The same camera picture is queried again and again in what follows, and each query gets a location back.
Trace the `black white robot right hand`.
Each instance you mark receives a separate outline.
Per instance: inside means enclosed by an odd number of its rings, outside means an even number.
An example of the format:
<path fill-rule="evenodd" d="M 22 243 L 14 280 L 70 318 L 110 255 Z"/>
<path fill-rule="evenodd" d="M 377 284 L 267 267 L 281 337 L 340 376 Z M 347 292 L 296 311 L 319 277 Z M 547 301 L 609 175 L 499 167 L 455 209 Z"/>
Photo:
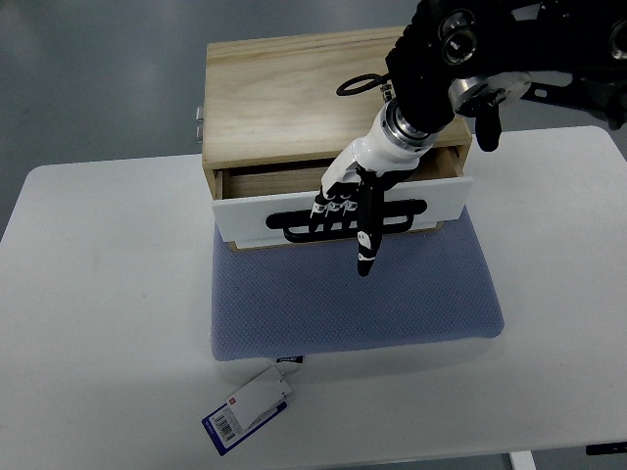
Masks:
<path fill-rule="evenodd" d="M 364 137 L 345 148 L 321 177 L 309 231 L 328 230 L 347 214 L 357 216 L 358 273 L 371 270 L 382 240 L 384 194 L 409 178 L 437 135 L 403 117 L 396 99 L 386 103 Z"/>

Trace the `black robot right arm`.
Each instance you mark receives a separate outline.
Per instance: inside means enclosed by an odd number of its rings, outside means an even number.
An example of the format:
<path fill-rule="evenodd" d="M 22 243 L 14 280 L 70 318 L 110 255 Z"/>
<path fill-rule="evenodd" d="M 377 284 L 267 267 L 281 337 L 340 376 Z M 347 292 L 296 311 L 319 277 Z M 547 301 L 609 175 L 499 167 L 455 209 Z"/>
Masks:
<path fill-rule="evenodd" d="M 457 98 L 457 81 L 519 72 L 571 75 L 565 86 L 533 82 L 523 99 L 583 110 L 616 130 L 626 122 L 626 4 L 623 1 L 421 1 L 386 59 L 387 73 L 358 75 L 336 91 L 362 93 L 391 82 L 403 118 L 433 134 L 454 115 L 472 117 L 480 147 L 502 132 L 494 89 Z"/>

